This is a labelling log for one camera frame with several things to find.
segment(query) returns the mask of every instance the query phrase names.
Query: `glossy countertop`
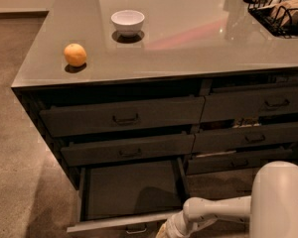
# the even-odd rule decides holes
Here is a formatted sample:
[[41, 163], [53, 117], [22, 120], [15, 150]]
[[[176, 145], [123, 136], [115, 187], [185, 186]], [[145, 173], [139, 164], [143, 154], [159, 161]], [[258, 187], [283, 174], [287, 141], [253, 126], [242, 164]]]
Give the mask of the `glossy countertop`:
[[[110, 16], [145, 15], [132, 43]], [[86, 68], [67, 72], [63, 50], [79, 43]], [[56, 0], [12, 87], [217, 76], [298, 67], [298, 38], [273, 37], [242, 0]]]

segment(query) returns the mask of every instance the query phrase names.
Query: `bowl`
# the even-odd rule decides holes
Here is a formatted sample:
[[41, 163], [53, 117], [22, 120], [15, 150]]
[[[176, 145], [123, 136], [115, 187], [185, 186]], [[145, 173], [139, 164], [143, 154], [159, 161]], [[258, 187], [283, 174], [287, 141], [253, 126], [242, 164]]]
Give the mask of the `bowl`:
[[123, 37], [135, 37], [141, 32], [145, 16], [138, 11], [124, 10], [111, 16], [116, 31]]

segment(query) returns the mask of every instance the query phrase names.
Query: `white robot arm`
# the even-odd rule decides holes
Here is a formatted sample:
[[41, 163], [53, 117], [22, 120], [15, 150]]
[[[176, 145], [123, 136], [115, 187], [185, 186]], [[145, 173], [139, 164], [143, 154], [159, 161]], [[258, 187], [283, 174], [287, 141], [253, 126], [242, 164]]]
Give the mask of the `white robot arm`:
[[188, 199], [157, 237], [189, 238], [218, 219], [249, 220], [250, 238], [298, 238], [298, 166], [267, 164], [256, 175], [251, 196], [219, 201]]

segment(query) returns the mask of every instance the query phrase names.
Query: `concrete floor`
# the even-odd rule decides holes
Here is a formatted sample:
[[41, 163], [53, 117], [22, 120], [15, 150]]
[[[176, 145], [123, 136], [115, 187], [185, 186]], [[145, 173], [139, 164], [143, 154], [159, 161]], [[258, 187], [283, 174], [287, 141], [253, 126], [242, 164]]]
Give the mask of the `concrete floor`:
[[[0, 238], [68, 238], [75, 223], [76, 192], [10, 89], [43, 20], [0, 20]], [[211, 199], [248, 195], [255, 172], [190, 176], [189, 188]], [[248, 237], [247, 230], [219, 221], [195, 237]]]

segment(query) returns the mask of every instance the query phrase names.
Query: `floor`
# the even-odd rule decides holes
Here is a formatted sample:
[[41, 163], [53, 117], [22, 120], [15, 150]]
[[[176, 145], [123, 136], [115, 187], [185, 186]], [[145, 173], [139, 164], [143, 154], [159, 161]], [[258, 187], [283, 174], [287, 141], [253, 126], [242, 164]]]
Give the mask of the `floor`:
[[[76, 191], [10, 89], [43, 20], [0, 19], [0, 238], [68, 238], [75, 223]], [[249, 195], [255, 173], [190, 176], [191, 196]], [[240, 238], [247, 231], [219, 221], [195, 237]]]

